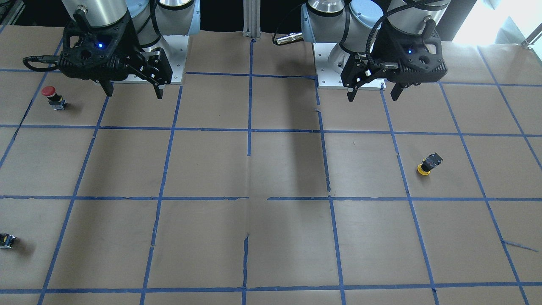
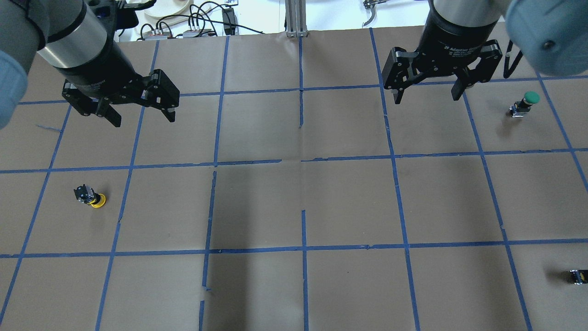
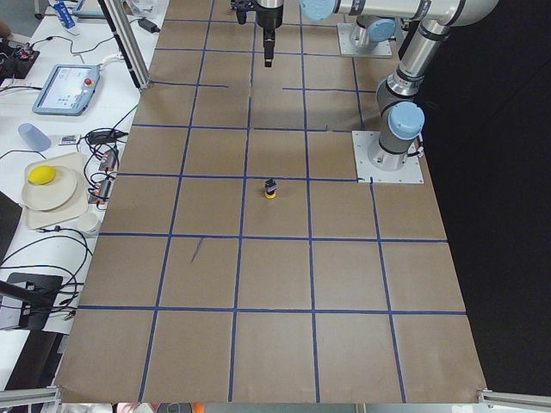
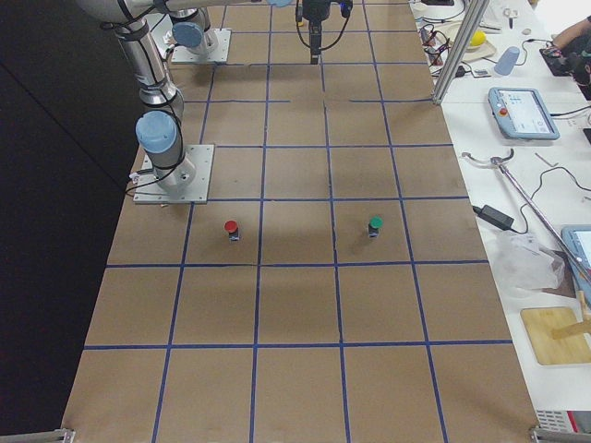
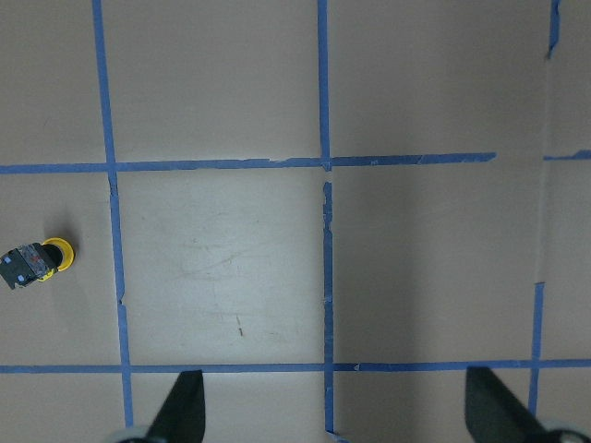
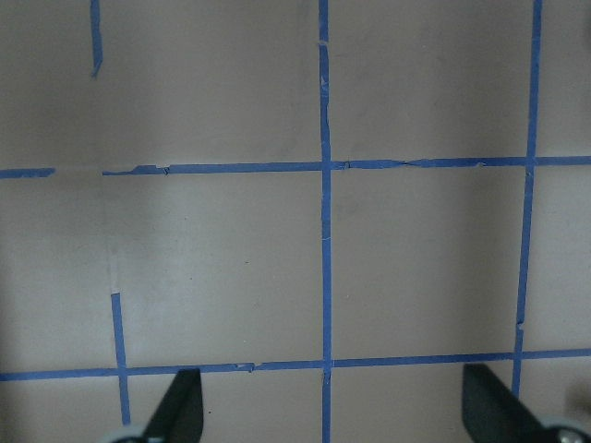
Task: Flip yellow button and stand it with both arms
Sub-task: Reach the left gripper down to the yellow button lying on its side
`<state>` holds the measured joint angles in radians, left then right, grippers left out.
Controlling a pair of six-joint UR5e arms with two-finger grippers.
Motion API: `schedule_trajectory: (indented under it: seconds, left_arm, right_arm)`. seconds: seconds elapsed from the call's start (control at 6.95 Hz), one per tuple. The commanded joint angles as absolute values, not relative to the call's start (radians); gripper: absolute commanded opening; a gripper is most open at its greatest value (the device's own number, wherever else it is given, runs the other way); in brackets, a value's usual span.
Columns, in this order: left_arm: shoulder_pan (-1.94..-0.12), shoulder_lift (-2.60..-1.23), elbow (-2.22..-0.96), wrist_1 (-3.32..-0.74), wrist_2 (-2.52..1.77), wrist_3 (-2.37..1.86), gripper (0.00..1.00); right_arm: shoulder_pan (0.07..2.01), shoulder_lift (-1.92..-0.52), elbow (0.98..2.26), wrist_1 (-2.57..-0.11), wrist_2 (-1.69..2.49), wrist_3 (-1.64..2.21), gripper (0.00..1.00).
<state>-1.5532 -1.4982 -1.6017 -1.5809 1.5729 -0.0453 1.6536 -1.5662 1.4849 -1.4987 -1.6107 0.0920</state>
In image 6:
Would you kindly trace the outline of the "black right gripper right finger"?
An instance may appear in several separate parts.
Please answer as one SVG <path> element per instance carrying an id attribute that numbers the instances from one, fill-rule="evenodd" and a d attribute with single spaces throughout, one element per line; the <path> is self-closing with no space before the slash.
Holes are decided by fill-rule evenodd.
<path id="1" fill-rule="evenodd" d="M 464 365 L 462 421 L 476 443 L 554 441 L 554 431 L 543 426 L 484 364 Z"/>

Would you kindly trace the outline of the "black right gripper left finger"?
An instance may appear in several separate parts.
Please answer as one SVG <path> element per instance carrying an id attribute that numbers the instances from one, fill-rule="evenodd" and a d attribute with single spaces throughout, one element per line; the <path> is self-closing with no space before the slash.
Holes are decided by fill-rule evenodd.
<path id="1" fill-rule="evenodd" d="M 204 408 L 199 369 L 180 370 L 143 431 L 146 442 L 200 442 Z"/>

